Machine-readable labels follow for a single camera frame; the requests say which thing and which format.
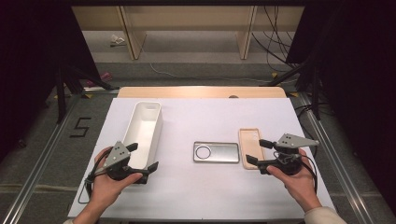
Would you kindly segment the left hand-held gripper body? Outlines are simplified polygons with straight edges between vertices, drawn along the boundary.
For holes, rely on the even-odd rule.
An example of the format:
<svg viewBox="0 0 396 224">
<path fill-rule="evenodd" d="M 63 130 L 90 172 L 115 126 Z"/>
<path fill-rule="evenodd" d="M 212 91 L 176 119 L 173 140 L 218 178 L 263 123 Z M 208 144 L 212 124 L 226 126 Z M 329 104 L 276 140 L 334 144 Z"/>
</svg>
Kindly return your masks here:
<svg viewBox="0 0 396 224">
<path fill-rule="evenodd" d="M 129 166 L 131 153 L 122 142 L 118 141 L 114 147 L 105 153 L 105 162 L 102 167 L 94 167 L 93 176 L 108 175 L 113 180 L 120 181 L 128 175 L 140 173 L 143 176 L 136 184 L 146 184 L 149 179 L 147 170 L 135 169 Z"/>
</svg>

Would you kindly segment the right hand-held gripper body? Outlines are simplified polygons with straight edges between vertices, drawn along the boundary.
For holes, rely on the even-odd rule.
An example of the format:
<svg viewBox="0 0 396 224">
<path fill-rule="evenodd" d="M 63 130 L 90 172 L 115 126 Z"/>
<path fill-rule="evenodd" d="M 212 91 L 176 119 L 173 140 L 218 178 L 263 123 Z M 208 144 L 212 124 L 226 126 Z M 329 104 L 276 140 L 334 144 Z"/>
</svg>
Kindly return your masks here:
<svg viewBox="0 0 396 224">
<path fill-rule="evenodd" d="M 279 140 L 275 141 L 275 158 L 269 161 L 258 161 L 257 167 L 262 175 L 268 175 L 266 168 L 275 166 L 286 175 L 296 175 L 302 169 L 302 156 L 299 153 L 301 147 L 318 146 L 318 140 L 312 140 L 290 133 L 284 133 Z"/>
</svg>

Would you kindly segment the beige phone case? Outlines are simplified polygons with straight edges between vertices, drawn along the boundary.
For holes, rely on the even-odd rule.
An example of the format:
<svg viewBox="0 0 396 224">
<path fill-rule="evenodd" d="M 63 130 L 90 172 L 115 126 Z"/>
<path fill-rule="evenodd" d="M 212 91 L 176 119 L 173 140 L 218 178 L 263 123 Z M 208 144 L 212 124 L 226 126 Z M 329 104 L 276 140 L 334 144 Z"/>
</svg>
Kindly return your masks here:
<svg viewBox="0 0 396 224">
<path fill-rule="evenodd" d="M 248 163 L 247 155 L 264 160 L 263 149 L 260 146 L 261 134 L 257 128 L 242 128 L 239 130 L 239 146 L 243 166 L 247 170 L 257 170 L 255 165 Z"/>
</svg>

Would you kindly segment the white plastic storage box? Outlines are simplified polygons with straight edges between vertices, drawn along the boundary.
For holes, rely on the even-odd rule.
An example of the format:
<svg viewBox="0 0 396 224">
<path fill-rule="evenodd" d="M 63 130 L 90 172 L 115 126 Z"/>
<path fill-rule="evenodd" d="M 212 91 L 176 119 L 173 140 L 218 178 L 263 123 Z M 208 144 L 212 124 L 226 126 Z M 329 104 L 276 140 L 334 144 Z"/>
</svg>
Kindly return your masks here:
<svg viewBox="0 0 396 224">
<path fill-rule="evenodd" d="M 137 150 L 131 153 L 129 166 L 147 170 L 155 161 L 163 126 L 162 106 L 158 102 L 138 102 L 122 140 L 125 146 L 137 143 Z"/>
</svg>

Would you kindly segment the person's left hand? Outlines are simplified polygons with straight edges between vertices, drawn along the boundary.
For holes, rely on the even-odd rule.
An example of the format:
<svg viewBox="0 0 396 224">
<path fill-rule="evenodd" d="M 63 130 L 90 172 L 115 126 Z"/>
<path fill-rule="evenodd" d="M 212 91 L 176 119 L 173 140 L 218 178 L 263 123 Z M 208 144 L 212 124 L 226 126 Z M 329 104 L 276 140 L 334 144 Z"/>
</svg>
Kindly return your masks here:
<svg viewBox="0 0 396 224">
<path fill-rule="evenodd" d="M 99 175 L 93 181 L 92 195 L 89 205 L 107 208 L 113 204 L 120 193 L 139 180 L 143 175 L 140 173 L 128 175 L 126 178 L 117 181 L 108 175 Z"/>
</svg>

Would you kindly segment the person's right hand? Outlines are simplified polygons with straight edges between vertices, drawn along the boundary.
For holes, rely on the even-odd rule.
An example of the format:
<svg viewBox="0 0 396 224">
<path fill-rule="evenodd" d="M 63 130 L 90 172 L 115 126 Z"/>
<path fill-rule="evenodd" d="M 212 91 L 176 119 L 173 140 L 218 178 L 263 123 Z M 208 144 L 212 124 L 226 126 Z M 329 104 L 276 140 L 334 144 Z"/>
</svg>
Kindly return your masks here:
<svg viewBox="0 0 396 224">
<path fill-rule="evenodd" d="M 286 175 L 275 166 L 269 165 L 267 172 L 283 182 L 290 196 L 299 204 L 303 211 L 308 211 L 321 207 L 321 202 L 315 191 L 315 179 L 309 159 L 303 149 L 299 149 L 302 155 L 302 169 L 296 175 Z"/>
</svg>

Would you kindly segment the black tripod stand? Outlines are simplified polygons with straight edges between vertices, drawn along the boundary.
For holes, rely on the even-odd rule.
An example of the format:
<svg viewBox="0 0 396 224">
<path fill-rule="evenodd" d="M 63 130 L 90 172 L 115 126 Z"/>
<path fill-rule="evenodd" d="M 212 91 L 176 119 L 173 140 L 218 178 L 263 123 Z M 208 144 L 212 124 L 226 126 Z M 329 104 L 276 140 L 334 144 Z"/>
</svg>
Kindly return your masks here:
<svg viewBox="0 0 396 224">
<path fill-rule="evenodd" d="M 277 77 L 276 79 L 270 81 L 269 83 L 265 83 L 264 87 L 275 87 L 276 85 L 282 83 L 294 75 L 299 75 L 297 78 L 295 88 L 297 91 L 306 91 L 308 87 L 311 87 L 311 103 L 312 110 L 316 119 L 320 119 L 318 112 L 318 89 L 319 89 L 319 77 L 318 77 L 318 68 L 314 63 L 303 62 L 292 68 L 286 74 Z"/>
<path fill-rule="evenodd" d="M 105 83 L 98 75 L 91 76 L 72 65 L 61 65 L 55 75 L 58 102 L 58 123 L 60 123 L 65 118 L 67 112 L 64 87 L 67 87 L 73 94 L 82 94 L 83 87 L 80 83 L 82 79 L 88 79 L 93 84 L 96 84 L 106 91 L 114 91 L 119 89 L 119 87 L 111 86 L 110 84 Z"/>
</svg>

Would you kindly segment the white table sheet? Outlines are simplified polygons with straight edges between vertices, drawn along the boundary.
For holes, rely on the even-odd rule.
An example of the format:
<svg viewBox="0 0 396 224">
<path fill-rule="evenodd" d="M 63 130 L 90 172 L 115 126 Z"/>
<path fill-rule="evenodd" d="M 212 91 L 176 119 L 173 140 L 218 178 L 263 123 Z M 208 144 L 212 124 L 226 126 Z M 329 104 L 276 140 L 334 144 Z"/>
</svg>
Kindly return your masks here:
<svg viewBox="0 0 396 224">
<path fill-rule="evenodd" d="M 276 141 L 302 132 L 288 98 L 162 98 L 158 170 L 145 185 L 125 189 L 103 216 L 130 221 L 267 221 L 301 219 L 303 210 L 282 182 L 241 163 L 200 163 L 193 144 L 238 140 L 257 128 Z"/>
</svg>

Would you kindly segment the pink object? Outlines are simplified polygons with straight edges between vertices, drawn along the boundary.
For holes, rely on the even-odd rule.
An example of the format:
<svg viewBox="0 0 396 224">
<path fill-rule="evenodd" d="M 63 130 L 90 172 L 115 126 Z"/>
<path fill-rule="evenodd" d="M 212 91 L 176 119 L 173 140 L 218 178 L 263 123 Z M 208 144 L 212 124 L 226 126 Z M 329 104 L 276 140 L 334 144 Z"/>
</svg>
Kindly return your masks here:
<svg viewBox="0 0 396 224">
<path fill-rule="evenodd" d="M 103 74 L 100 76 L 100 78 L 101 78 L 102 81 L 109 81 L 109 80 L 112 79 L 112 75 L 111 75 L 110 73 L 108 73 L 108 72 L 105 72 L 105 73 L 103 73 Z M 90 80 L 87 80 L 87 81 L 86 81 L 86 84 L 87 84 L 87 86 L 88 86 L 89 88 L 95 87 L 95 86 L 96 86 L 96 84 L 93 83 L 93 82 L 90 81 Z"/>
</svg>

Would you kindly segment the wooden table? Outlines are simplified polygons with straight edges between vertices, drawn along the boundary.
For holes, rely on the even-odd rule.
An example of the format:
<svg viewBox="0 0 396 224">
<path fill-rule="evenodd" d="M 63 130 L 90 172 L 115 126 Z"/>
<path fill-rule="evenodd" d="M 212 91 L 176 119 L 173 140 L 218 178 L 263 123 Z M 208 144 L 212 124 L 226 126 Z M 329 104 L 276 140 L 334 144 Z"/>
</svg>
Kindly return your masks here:
<svg viewBox="0 0 396 224">
<path fill-rule="evenodd" d="M 286 98 L 279 87 L 123 87 L 119 98 Z"/>
</svg>

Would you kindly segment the dark curtain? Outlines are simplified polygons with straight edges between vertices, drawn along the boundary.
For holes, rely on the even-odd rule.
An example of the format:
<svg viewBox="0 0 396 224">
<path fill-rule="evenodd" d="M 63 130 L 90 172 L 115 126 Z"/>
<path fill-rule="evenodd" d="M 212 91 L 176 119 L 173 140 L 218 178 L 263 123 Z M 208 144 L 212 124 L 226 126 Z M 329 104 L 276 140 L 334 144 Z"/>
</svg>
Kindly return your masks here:
<svg viewBox="0 0 396 224">
<path fill-rule="evenodd" d="M 0 0 L 0 161 L 17 146 L 56 85 L 79 91 L 99 72 L 72 7 L 59 0 Z"/>
<path fill-rule="evenodd" d="M 288 60 L 318 43 L 324 91 L 367 173 L 396 216 L 396 0 L 297 0 L 304 6 Z"/>
</svg>

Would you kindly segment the crumpled white object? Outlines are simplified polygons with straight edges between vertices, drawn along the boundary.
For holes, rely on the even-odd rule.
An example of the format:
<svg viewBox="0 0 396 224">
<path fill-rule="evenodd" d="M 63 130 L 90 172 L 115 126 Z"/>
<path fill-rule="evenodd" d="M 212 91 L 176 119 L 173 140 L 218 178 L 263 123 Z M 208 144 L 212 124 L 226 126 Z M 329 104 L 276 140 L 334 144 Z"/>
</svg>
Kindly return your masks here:
<svg viewBox="0 0 396 224">
<path fill-rule="evenodd" d="M 112 35 L 110 37 L 110 46 L 111 47 L 118 47 L 118 46 L 125 46 L 125 40 L 122 37 L 119 37 L 117 35 Z"/>
</svg>

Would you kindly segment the light wooden shelf unit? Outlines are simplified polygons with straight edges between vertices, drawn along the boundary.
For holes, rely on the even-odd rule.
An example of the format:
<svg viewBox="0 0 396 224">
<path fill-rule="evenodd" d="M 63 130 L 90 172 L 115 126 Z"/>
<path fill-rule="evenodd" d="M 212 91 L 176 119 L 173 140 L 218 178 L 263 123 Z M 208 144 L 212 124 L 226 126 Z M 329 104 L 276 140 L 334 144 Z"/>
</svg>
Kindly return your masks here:
<svg viewBox="0 0 396 224">
<path fill-rule="evenodd" d="M 73 7 L 83 31 L 122 31 L 130 57 L 139 58 L 148 31 L 232 31 L 240 58 L 248 57 L 251 34 L 295 32 L 303 7 Z"/>
</svg>

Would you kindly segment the aluminium frame rail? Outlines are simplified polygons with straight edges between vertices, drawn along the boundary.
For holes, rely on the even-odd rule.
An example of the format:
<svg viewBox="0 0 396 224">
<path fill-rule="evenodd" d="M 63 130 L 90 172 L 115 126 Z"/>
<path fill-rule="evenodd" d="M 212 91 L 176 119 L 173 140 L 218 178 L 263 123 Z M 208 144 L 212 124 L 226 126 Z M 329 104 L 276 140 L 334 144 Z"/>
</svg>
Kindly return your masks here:
<svg viewBox="0 0 396 224">
<path fill-rule="evenodd" d="M 62 224 L 85 176 L 114 91 L 50 96 L 20 147 L 0 162 L 0 224 Z"/>
<path fill-rule="evenodd" d="M 340 186 L 342 187 L 357 220 L 360 224 L 374 224 L 374 220 L 367 209 L 367 204 L 359 194 L 357 187 L 353 184 L 351 175 L 347 172 L 347 168 L 342 163 L 340 156 L 337 154 L 321 120 L 317 119 L 317 116 L 315 115 L 315 112 L 318 112 L 318 110 L 315 109 L 318 104 L 314 100 L 311 100 L 304 92 L 301 93 L 300 102 L 303 105 L 311 105 L 311 110 L 307 113 L 308 119 L 313 126 L 315 134 L 320 140 L 323 151 L 326 153 L 329 162 L 332 165 L 332 169 L 340 182 Z"/>
</svg>

